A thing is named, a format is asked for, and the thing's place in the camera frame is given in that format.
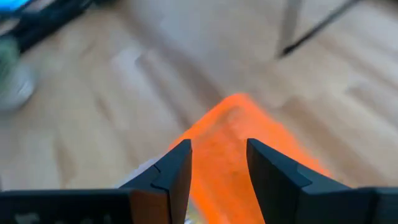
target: black clamp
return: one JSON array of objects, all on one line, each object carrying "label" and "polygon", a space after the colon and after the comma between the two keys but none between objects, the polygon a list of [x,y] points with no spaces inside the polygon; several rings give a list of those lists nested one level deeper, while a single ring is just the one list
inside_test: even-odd
[{"label": "black clamp", "polygon": [[352,189],[248,139],[251,182],[267,224],[398,223],[398,188]]}]

